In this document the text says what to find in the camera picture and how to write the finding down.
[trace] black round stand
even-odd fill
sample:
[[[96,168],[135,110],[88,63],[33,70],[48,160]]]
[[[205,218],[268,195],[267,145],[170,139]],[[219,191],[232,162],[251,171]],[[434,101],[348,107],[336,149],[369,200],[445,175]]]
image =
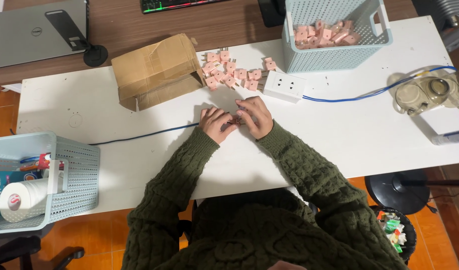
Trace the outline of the black round stand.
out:
[[[84,52],[84,63],[90,67],[98,67],[108,59],[108,50],[102,45],[91,45],[91,48]]]
[[[407,180],[426,181],[427,177],[423,170],[413,169],[364,178],[368,193],[378,205],[394,208],[404,215],[420,211],[430,198],[430,189],[426,186],[401,185],[401,181]]]

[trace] green knit sweater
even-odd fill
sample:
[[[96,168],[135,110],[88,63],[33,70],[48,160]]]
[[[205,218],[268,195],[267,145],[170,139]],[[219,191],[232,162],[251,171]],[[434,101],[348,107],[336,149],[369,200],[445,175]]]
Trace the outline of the green knit sweater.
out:
[[[190,244],[179,251],[178,212],[219,148],[201,129],[151,180],[128,215],[126,270],[262,269],[286,261],[308,270],[407,269],[368,207],[364,191],[274,122],[257,143],[268,151],[316,215],[286,189],[206,199],[194,213]]]

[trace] dell logo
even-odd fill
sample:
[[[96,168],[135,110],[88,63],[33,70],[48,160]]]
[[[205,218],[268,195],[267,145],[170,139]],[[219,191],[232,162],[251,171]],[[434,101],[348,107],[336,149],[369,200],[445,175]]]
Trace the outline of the dell logo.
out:
[[[38,35],[40,35],[41,33],[43,32],[43,30],[41,28],[34,28],[32,31],[31,31],[31,34],[34,35],[35,37],[37,37]]]

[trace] package box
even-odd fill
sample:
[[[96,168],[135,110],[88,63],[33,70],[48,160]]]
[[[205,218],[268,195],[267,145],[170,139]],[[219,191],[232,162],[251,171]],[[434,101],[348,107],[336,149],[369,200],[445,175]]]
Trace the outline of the package box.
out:
[[[206,86],[194,46],[185,34],[111,60],[119,104],[144,110]]]

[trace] power strip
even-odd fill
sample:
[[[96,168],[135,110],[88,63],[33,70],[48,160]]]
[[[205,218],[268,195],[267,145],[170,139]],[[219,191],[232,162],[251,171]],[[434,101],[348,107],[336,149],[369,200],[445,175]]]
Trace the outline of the power strip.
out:
[[[303,98],[305,89],[305,79],[270,70],[262,93],[280,100],[297,103]]]

